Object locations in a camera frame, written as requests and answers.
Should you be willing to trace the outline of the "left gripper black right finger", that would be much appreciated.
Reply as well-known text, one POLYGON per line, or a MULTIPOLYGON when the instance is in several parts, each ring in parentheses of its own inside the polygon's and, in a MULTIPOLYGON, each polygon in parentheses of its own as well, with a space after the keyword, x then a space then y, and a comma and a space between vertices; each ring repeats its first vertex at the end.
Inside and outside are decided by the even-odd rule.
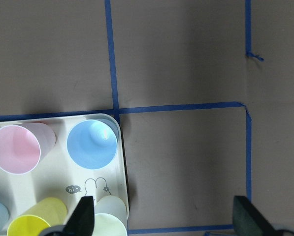
POLYGON ((245 196, 234 196, 232 224, 237 236, 278 236, 279 233, 245 196))

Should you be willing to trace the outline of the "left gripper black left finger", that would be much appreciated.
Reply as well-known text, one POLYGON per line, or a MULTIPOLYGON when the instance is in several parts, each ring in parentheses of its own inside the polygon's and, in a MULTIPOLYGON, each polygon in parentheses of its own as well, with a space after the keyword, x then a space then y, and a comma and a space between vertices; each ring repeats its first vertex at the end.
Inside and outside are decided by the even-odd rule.
POLYGON ((84 196, 64 226, 63 234, 65 236, 91 236, 94 226, 94 199, 93 196, 84 196))

